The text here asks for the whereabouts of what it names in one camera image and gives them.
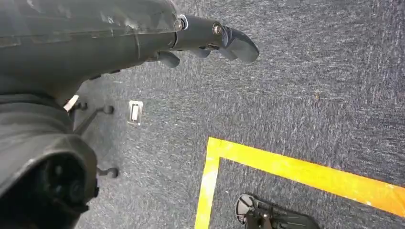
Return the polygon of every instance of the chair caster wheel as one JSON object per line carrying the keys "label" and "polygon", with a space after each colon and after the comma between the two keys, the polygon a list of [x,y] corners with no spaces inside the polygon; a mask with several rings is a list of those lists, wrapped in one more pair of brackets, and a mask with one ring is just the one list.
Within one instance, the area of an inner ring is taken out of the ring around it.
{"label": "chair caster wheel", "polygon": [[107,115],[110,115],[114,112],[114,107],[113,106],[104,106],[103,112]]}

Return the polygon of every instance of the gray carpet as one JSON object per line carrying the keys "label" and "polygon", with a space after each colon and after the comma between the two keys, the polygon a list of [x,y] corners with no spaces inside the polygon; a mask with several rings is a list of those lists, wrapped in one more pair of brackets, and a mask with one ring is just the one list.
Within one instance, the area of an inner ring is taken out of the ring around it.
{"label": "gray carpet", "polygon": [[[179,53],[176,69],[146,63],[86,82],[79,94],[116,112],[85,138],[102,167],[122,173],[100,179],[79,228],[192,229],[209,136],[405,186],[404,1],[177,4],[245,31],[261,55],[246,65]],[[144,102],[141,126],[127,124],[129,100]],[[244,192],[323,228],[405,227],[405,218],[221,161],[212,229],[241,228],[234,202]]]}

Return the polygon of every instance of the yellow tape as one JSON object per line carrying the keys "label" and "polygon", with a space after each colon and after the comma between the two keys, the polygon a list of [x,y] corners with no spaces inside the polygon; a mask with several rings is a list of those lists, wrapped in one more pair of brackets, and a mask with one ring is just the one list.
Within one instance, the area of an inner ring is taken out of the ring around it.
{"label": "yellow tape", "polygon": [[403,187],[210,138],[200,188],[196,229],[209,228],[220,157],[405,217]]}

